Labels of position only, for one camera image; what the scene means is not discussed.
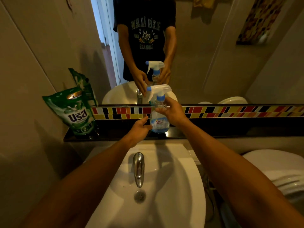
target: black t-shirt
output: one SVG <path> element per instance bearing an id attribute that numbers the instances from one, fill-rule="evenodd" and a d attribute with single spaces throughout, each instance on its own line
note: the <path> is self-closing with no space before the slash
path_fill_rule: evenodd
<path id="1" fill-rule="evenodd" d="M 164 61 L 164 31 L 169 26 L 175 27 L 176 7 L 174 0 L 113 0 L 115 23 L 124 24 L 129 29 L 129 43 L 135 65 L 147 72 L 146 61 Z M 133 77 L 124 63 L 124 79 L 132 81 Z M 148 73 L 152 80 L 153 71 Z"/>

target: sink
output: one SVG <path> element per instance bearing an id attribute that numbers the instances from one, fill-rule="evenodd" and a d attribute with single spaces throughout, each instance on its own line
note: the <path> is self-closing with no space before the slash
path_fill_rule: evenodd
<path id="1" fill-rule="evenodd" d="M 134 81 L 120 84 L 111 89 L 102 100 L 103 105 L 107 104 L 137 104 L 137 86 Z M 177 100 L 175 94 L 170 91 L 166 93 L 167 97 Z M 148 95 L 143 98 L 143 104 L 149 104 Z"/>
<path id="2" fill-rule="evenodd" d="M 100 153 L 95 147 L 88 158 Z M 145 160 L 142 188 L 134 180 L 133 156 Z M 130 149 L 86 228 L 202 228 L 206 199 L 198 169 L 182 144 Z"/>

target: faucet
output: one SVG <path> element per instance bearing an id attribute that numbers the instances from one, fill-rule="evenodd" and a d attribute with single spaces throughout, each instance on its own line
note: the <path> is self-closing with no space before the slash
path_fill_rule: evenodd
<path id="1" fill-rule="evenodd" d="M 143 186 L 143 178 L 145 174 L 145 158 L 140 152 L 133 156 L 133 170 L 135 183 L 138 188 L 141 188 Z"/>
<path id="2" fill-rule="evenodd" d="M 137 93 L 137 104 L 142 104 L 142 93 L 139 91 L 139 89 L 137 89 L 137 91 L 136 91 L 136 93 Z"/>

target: green detergent pouch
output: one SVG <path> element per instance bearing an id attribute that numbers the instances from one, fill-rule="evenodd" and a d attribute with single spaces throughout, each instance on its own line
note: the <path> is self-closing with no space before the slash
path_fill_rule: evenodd
<path id="1" fill-rule="evenodd" d="M 98 106 L 98 102 L 96 100 L 95 94 L 93 92 L 93 89 L 91 87 L 91 84 L 89 83 L 89 79 L 81 74 L 76 72 L 74 69 L 69 68 L 70 73 L 73 76 L 73 79 L 78 87 L 82 89 L 82 91 L 85 93 L 88 103 L 90 106 Z"/>
<path id="2" fill-rule="evenodd" d="M 94 130 L 95 120 L 81 88 L 74 87 L 42 98 L 75 135 Z"/>

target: forearm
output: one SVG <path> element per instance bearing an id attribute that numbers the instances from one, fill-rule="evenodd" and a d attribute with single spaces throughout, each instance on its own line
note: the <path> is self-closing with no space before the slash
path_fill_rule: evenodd
<path id="1" fill-rule="evenodd" d="M 176 34 L 172 34 L 166 38 L 165 42 L 165 63 L 172 64 L 177 47 Z"/>
<path id="2" fill-rule="evenodd" d="M 188 119 L 181 124 L 180 129 L 189 140 L 196 156 L 202 163 L 209 178 L 229 203 L 238 218 L 245 222 L 257 222 L 258 217 L 267 224 L 275 214 L 298 216 L 290 203 L 274 184 L 254 165 L 242 156 L 229 149 Z"/>
<path id="3" fill-rule="evenodd" d="M 121 50 L 121 54 L 124 57 L 124 60 L 129 68 L 130 71 L 137 69 L 135 62 L 134 62 L 134 58 L 132 56 L 132 51 L 131 51 L 131 47 L 130 47 L 130 43 L 127 37 L 125 36 L 121 36 L 119 37 L 119 47 Z"/>
<path id="4" fill-rule="evenodd" d="M 85 227 L 130 148 L 123 138 L 54 186 L 22 227 Z"/>

